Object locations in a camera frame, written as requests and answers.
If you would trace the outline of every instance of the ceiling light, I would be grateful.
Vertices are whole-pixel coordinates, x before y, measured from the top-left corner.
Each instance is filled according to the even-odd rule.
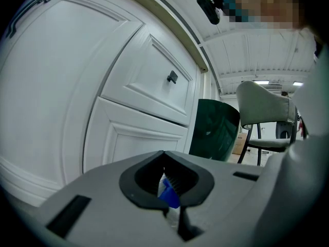
[[[268,80],[254,80],[254,82],[260,85],[266,85],[269,83]]]
[[[301,85],[303,85],[303,82],[295,81],[295,82],[293,83],[293,86],[301,86]]]

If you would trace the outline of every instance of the drawer knob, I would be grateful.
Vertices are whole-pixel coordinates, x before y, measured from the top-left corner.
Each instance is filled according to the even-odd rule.
[[[170,72],[170,75],[167,77],[167,80],[168,80],[169,82],[172,81],[173,83],[176,84],[177,78],[178,78],[177,74],[172,70],[172,71]]]

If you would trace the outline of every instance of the cabinet door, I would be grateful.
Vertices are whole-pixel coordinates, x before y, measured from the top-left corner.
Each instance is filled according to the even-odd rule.
[[[182,152],[187,128],[98,98],[87,130],[84,172],[157,150]]]
[[[190,123],[195,94],[196,64],[183,67],[148,27],[142,27],[115,63],[101,97],[140,111]],[[176,84],[167,77],[175,72]]]
[[[31,8],[12,38],[3,37],[0,165],[22,170],[9,169],[8,180],[36,195],[38,202],[30,204],[81,175],[93,104],[112,63],[141,26],[104,0],[51,0]],[[25,173],[33,193],[18,185]]]

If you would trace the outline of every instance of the cardboard box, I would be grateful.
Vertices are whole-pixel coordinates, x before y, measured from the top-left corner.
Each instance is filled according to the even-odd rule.
[[[239,133],[237,139],[234,144],[233,154],[241,154],[243,147],[245,146],[245,142],[247,139],[247,133]]]

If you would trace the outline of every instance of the white chair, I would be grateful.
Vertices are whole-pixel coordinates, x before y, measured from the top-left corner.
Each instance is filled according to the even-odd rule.
[[[249,130],[238,164],[248,147],[258,148],[257,165],[261,164],[262,149],[283,152],[296,141],[297,109],[292,100],[269,92],[253,81],[244,81],[236,89],[241,126]],[[261,123],[285,121],[292,125],[290,139],[261,139]],[[258,139],[250,139],[252,127],[257,124]]]

